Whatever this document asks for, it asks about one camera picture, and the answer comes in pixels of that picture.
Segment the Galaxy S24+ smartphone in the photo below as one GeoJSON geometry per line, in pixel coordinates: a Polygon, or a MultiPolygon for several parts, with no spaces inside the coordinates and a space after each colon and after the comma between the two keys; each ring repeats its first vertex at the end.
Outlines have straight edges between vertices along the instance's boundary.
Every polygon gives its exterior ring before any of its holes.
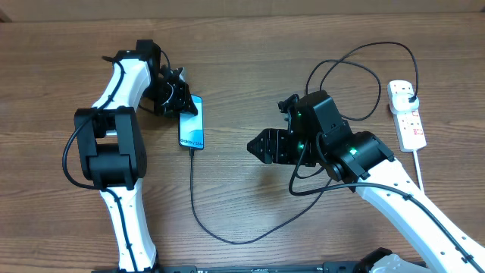
{"type": "Polygon", "coordinates": [[[192,95],[197,114],[181,113],[179,119],[179,145],[192,149],[204,149],[203,100],[192,95]]]}

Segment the white power strip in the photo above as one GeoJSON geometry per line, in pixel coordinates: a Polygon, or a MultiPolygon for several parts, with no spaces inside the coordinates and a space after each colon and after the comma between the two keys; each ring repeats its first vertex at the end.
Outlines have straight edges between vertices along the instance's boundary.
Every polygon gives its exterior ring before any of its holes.
{"type": "MultiPolygon", "coordinates": [[[[389,97],[392,93],[408,93],[414,96],[412,84],[405,80],[392,80],[387,85],[389,97]]],[[[393,114],[399,148],[402,152],[414,152],[427,145],[421,116],[418,109],[401,115],[393,114]]]]}

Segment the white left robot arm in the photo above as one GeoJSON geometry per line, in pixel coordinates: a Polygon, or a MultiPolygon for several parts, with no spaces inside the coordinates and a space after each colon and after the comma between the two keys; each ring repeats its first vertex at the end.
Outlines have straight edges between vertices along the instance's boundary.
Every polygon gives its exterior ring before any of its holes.
{"type": "Polygon", "coordinates": [[[108,57],[112,78],[98,101],[75,112],[75,130],[62,155],[66,160],[77,144],[84,188],[99,191],[108,208],[119,252],[116,272],[163,270],[142,201],[147,154],[136,116],[141,99],[152,101],[153,115],[179,120],[180,145],[204,146],[202,100],[189,91],[184,68],[161,64],[166,58],[151,39],[108,57]]]}

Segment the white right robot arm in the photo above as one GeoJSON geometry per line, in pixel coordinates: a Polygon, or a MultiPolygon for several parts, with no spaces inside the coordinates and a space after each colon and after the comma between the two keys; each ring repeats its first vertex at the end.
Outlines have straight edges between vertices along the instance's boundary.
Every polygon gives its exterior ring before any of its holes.
{"type": "Polygon", "coordinates": [[[265,164],[322,166],[381,212],[413,246],[431,272],[482,272],[484,248],[452,223],[417,187],[377,136],[353,133],[334,100],[317,91],[279,102],[286,129],[264,129],[248,151],[265,164]]]}

